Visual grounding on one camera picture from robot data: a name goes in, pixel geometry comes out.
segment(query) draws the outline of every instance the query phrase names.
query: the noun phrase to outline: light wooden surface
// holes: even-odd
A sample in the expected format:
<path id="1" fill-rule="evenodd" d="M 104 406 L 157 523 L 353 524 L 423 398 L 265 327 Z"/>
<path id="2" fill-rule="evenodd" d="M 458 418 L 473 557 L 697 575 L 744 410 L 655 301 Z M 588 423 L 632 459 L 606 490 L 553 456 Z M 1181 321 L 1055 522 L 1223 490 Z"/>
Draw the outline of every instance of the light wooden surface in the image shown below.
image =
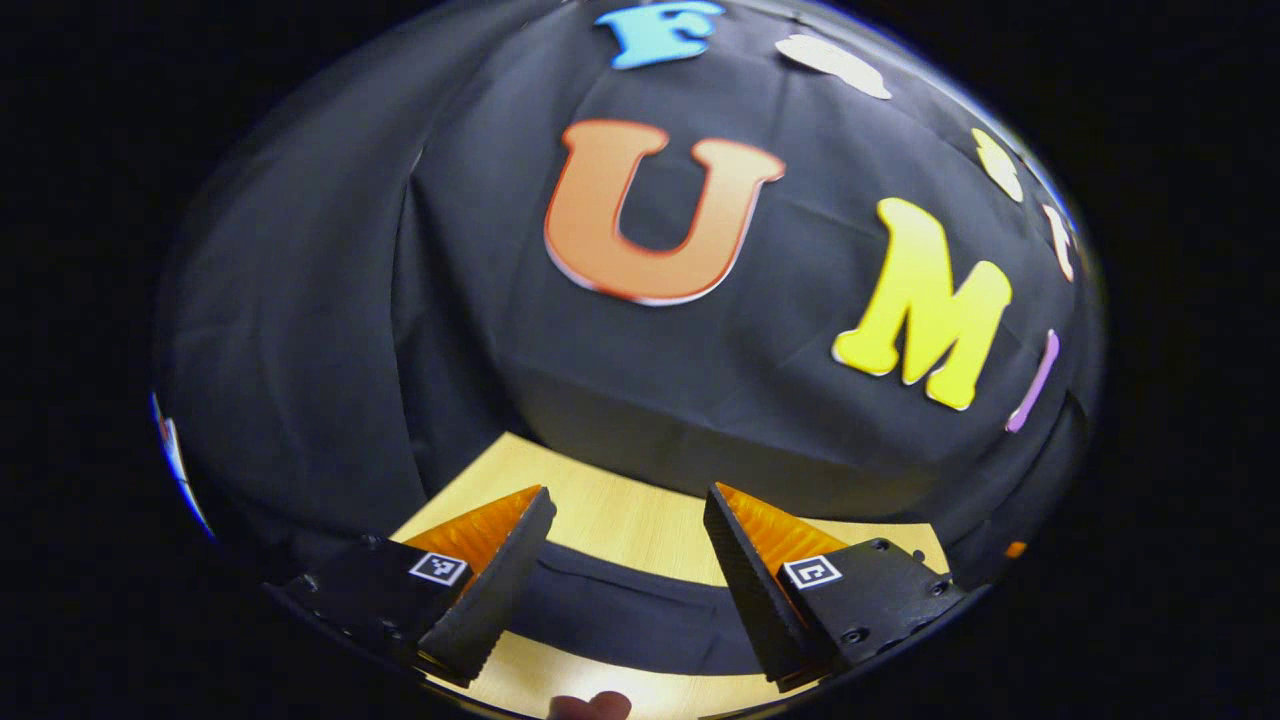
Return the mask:
<path id="1" fill-rule="evenodd" d="M 532 484 L 549 488 L 556 503 L 556 520 L 548 534 L 550 542 L 636 570 L 724 587 L 724 575 L 703 528 L 703 497 L 607 473 L 511 434 L 498 438 L 392 539 L 403 542 L 477 505 Z M 808 521 L 850 544 L 874 537 L 888 538 L 908 551 L 923 551 L 925 565 L 934 571 L 947 571 L 937 536 L 928 524 Z M 782 700 L 813 687 L 783 694 L 764 675 L 648 673 L 570 655 L 512 633 L 503 633 L 470 688 L 429 680 L 531 717 L 545 717 L 553 696 L 590 698 L 600 691 L 617 691 L 631 698 L 630 720 L 718 715 Z"/>

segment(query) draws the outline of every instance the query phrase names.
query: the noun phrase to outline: orange letter u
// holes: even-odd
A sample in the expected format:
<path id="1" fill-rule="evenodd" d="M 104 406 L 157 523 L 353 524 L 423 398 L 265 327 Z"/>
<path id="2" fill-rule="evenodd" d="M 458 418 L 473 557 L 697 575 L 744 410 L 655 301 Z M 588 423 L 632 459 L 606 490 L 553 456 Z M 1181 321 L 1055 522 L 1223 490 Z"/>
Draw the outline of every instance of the orange letter u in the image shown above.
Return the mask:
<path id="1" fill-rule="evenodd" d="M 760 187 L 782 177 L 773 155 L 728 140 L 703 140 L 703 196 L 678 247 L 654 251 L 618 227 L 640 160 L 667 146 L 659 128 L 582 120 L 564 131 L 568 160 L 547 209 L 547 251 L 575 283 L 641 305 L 676 305 L 716 290 L 737 260 Z"/>

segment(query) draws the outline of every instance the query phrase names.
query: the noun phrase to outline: black background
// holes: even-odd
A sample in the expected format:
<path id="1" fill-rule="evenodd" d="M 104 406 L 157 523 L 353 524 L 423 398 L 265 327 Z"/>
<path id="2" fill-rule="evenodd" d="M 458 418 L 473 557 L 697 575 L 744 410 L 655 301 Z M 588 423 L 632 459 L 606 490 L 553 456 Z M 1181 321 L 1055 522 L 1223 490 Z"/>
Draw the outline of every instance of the black background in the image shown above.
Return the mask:
<path id="1" fill-rule="evenodd" d="M 3 237 L 26 363 L 3 644 L 19 716 L 449 716 L 288 621 L 212 551 L 147 402 L 151 293 L 200 183 L 285 94 L 424 5 L 41 4 L 8 23 Z M 1257 520 L 1275 471 L 1249 452 L 1271 442 L 1274 238 L 1252 224 L 1275 204 L 1262 6 L 854 5 L 1078 200 L 1112 345 L 1085 471 L 1010 577 L 813 716 L 1263 715 L 1267 655 L 1247 642 L 1274 629 Z"/>

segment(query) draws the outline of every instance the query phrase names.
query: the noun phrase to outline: yellow letter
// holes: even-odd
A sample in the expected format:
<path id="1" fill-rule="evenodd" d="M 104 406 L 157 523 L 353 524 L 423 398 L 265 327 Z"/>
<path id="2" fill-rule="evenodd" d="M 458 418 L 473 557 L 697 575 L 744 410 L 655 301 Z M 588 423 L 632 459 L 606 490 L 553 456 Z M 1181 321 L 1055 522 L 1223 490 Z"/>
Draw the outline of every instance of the yellow letter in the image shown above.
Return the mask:
<path id="1" fill-rule="evenodd" d="M 1000 316 L 1012 300 L 1009 278 L 982 260 L 952 295 L 942 224 L 896 197 L 881 200 L 877 210 L 888 227 L 884 266 L 861 323 L 840 333 L 831 352 L 845 365 L 883 375 L 897 365 L 893 342 L 906 320 L 902 382 L 914 384 L 951 348 L 924 389 L 933 400 L 964 410 L 973 402 Z"/>

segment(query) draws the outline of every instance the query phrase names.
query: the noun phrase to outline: letter m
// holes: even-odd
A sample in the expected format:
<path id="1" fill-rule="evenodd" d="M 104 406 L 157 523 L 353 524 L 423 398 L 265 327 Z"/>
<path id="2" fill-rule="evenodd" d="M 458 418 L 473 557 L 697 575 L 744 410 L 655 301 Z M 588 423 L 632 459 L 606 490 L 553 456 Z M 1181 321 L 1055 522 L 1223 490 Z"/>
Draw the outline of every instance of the letter m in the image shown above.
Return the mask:
<path id="1" fill-rule="evenodd" d="M 906 324 L 902 382 L 914 384 L 950 350 L 929 375 L 925 395 L 956 410 L 973 404 L 1000 318 L 1012 300 L 1009 278 L 986 260 L 952 292 L 946 233 L 933 215 L 896 197 L 877 205 L 888 227 L 888 251 L 879 282 L 856 329 L 840 333 L 835 359 L 872 375 L 897 366 L 895 347 Z"/>

